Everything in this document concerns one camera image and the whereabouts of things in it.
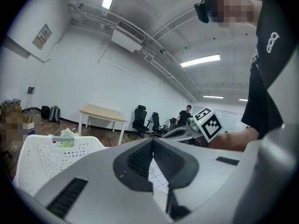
table leg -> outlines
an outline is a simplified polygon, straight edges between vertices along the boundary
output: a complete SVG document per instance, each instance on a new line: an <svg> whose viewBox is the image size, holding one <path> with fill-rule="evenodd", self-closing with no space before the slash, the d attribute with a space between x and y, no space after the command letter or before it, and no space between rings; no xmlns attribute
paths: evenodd
<svg viewBox="0 0 299 224"><path fill-rule="evenodd" d="M123 123L123 124L122 124L122 129L121 129L120 138L119 138L119 140L118 140L118 144L117 144L117 145L120 145L120 144L121 144L121 140L122 140L123 132L125 131L125 126L126 126L126 123Z"/></svg>
<svg viewBox="0 0 299 224"><path fill-rule="evenodd" d="M89 121L89 115L87 115L87 118L86 118L86 124L85 124L86 128L88 127L88 121Z"/></svg>
<svg viewBox="0 0 299 224"><path fill-rule="evenodd" d="M78 134L79 134L79 136L81 136L82 120L83 120L83 114L80 113L80 117L79 117L79 128L78 128Z"/></svg>
<svg viewBox="0 0 299 224"><path fill-rule="evenodd" d="M115 129L115 121L113 122L112 132L114 132Z"/></svg>

backpack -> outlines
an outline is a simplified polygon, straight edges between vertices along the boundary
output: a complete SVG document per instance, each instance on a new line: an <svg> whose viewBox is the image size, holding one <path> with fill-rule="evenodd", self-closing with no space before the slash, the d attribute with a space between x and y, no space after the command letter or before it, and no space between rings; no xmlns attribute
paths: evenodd
<svg viewBox="0 0 299 224"><path fill-rule="evenodd" d="M49 119L50 108L48 106L45 106L45 105L42 106L41 116L43 119Z"/></svg>
<svg viewBox="0 0 299 224"><path fill-rule="evenodd" d="M60 109L56 105L51 108L49 122L60 123Z"/></svg>

person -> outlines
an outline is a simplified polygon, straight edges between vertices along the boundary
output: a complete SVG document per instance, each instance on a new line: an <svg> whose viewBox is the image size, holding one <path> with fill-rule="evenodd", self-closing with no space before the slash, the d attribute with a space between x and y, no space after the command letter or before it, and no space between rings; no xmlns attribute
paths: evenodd
<svg viewBox="0 0 299 224"><path fill-rule="evenodd" d="M258 38L251 60L249 96L242 122L249 127L236 133L223 133L210 148L244 151L251 141L262 139L268 131L283 124L282 117L268 93L268 88L286 66L294 52L297 38L282 8L275 0L205 0L206 13L220 27L250 25Z"/></svg>
<svg viewBox="0 0 299 224"><path fill-rule="evenodd" d="M187 105L186 110L182 110L179 113L177 121L176 121L176 128L186 126L187 119L192 117L192 115L190 114L190 110L191 109L192 109L192 106L191 105Z"/></svg>

black t-shirt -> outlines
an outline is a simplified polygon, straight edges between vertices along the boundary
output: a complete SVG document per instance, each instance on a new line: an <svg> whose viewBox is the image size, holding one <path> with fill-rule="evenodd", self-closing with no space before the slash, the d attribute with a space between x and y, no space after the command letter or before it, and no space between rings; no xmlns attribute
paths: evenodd
<svg viewBox="0 0 299 224"><path fill-rule="evenodd" d="M179 118L178 123L181 125L186 125L187 119L192 117L192 115L190 113L187 113L186 110L182 110L179 114L181 115L181 117Z"/></svg>
<svg viewBox="0 0 299 224"><path fill-rule="evenodd" d="M287 65L297 39L275 0L263 0L256 36L258 42L252 58L249 96L242 122L255 128L261 139L283 123L267 90Z"/></svg>

chair armrest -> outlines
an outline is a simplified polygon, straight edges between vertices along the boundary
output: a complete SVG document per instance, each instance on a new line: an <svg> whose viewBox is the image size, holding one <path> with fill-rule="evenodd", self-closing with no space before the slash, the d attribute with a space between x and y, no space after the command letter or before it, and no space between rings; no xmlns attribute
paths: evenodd
<svg viewBox="0 0 299 224"><path fill-rule="evenodd" d="M152 123L153 121L148 120L148 124L146 125L146 127L149 126L150 123Z"/></svg>

